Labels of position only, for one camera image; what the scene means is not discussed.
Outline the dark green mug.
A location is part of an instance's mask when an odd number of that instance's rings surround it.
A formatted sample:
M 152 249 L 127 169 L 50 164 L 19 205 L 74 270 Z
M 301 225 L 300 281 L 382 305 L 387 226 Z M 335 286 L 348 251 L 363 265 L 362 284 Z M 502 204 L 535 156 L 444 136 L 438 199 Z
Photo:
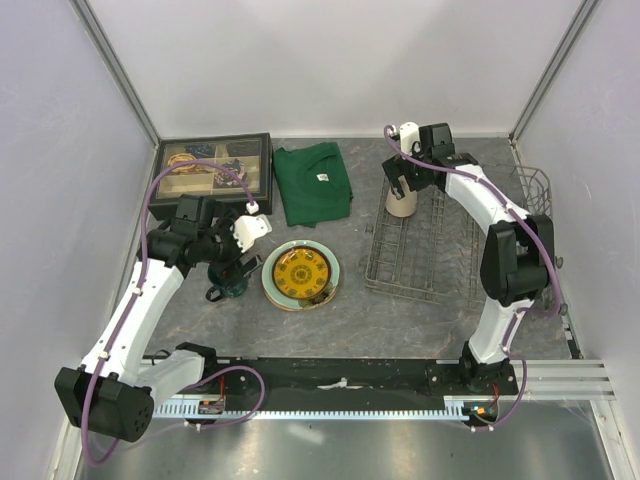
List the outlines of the dark green mug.
M 205 293 L 205 298 L 211 303 L 228 298 L 237 298 L 244 294 L 249 285 L 248 278 L 241 276 L 236 267 L 220 269 L 210 265 L 207 270 L 207 277 L 211 286 Z

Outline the light green flower plate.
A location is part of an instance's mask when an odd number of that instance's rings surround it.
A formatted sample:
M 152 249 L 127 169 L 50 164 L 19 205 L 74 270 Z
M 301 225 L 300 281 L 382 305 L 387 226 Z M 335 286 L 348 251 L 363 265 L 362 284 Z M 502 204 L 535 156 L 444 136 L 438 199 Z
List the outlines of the light green flower plate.
M 312 240 L 292 240 L 277 247 L 264 261 L 261 283 L 276 307 L 302 312 L 327 304 L 335 296 L 341 267 L 335 254 Z

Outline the beige ceramic cup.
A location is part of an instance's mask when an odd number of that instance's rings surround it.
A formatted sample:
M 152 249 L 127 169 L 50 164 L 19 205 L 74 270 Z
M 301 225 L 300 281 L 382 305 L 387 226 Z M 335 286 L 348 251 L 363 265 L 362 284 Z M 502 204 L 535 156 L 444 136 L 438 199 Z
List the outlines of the beige ceramic cup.
M 397 198 L 392 189 L 389 189 L 385 210 L 396 218 L 407 218 L 413 215 L 417 210 L 417 192 L 409 191 L 402 198 Z

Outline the beige bird pattern plate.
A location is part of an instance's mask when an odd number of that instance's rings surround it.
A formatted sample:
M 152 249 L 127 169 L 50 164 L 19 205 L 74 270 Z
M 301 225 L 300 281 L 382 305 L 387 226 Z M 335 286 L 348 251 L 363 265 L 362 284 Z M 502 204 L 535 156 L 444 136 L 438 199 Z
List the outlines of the beige bird pattern plate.
M 304 312 L 320 308 L 335 297 L 337 290 L 336 285 L 329 283 L 327 288 L 309 299 L 291 299 L 284 296 L 273 285 L 263 286 L 266 298 L 277 308 L 288 312 Z

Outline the yellow small plate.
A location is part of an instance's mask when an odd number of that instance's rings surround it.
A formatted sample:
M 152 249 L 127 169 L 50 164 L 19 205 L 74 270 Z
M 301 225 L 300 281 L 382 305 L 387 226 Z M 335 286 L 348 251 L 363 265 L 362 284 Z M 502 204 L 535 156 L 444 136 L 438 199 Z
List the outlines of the yellow small plate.
M 277 290 L 285 297 L 308 300 L 326 290 L 331 266 L 318 249 L 296 246 L 276 257 L 272 278 Z

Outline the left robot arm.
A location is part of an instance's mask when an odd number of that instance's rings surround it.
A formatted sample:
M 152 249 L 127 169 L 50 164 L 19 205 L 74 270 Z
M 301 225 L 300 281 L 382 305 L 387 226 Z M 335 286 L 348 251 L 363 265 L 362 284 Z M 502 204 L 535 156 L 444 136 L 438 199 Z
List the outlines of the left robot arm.
M 185 343 L 168 358 L 140 368 L 152 333 L 189 272 L 198 264 L 213 272 L 223 295 L 260 266 L 247 253 L 272 227 L 257 205 L 244 214 L 210 196 L 183 195 L 171 218 L 144 234 L 127 290 L 104 332 L 76 368 L 63 367 L 55 391 L 71 425 L 135 442 L 154 407 L 183 389 L 208 393 L 219 382 L 213 349 Z

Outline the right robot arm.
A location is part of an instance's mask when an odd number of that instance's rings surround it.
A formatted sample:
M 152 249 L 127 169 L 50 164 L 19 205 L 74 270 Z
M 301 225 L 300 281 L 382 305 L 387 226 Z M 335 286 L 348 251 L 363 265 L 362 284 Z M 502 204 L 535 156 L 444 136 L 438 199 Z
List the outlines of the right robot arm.
M 552 287 L 556 303 L 563 302 L 553 222 L 518 206 L 471 154 L 457 152 L 448 124 L 387 125 L 383 134 L 394 152 L 383 164 L 390 184 L 387 212 L 411 216 L 418 191 L 435 186 L 463 207 L 485 236 L 480 262 L 485 305 L 457 368 L 460 386 L 481 393 L 507 371 L 513 335 L 543 291 Z

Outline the green folded t-shirt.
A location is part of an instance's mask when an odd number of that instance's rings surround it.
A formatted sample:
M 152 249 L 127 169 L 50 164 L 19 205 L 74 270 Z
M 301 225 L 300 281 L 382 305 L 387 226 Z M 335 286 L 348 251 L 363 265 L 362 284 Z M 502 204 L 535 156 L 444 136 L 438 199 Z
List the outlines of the green folded t-shirt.
M 350 216 L 353 191 L 336 142 L 279 148 L 273 167 L 289 227 L 315 228 Z

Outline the black compartment box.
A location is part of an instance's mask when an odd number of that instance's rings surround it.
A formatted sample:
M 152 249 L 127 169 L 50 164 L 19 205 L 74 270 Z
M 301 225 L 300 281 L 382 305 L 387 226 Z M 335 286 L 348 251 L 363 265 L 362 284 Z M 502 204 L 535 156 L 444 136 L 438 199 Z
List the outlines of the black compartment box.
M 151 214 L 164 220 L 176 213 L 178 199 L 184 194 L 214 196 L 232 208 L 243 211 L 250 191 L 259 212 L 273 211 L 273 144 L 267 132 L 217 137 L 163 140 L 157 150 L 154 173 L 175 169 L 158 184 L 149 202 Z M 222 165 L 239 158 L 245 165 L 247 180 L 240 188 L 214 187 L 215 173 Z

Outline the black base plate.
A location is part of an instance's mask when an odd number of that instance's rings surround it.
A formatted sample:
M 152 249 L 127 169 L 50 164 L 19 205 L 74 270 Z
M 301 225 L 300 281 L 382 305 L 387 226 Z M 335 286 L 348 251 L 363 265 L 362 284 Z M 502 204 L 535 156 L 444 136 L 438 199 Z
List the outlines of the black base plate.
M 508 361 L 476 377 L 457 361 L 382 358 L 219 357 L 208 377 L 224 373 L 185 394 L 221 395 L 228 411 L 248 411 L 265 396 L 261 412 L 373 412 L 436 410 L 446 396 L 511 396 L 519 391 Z

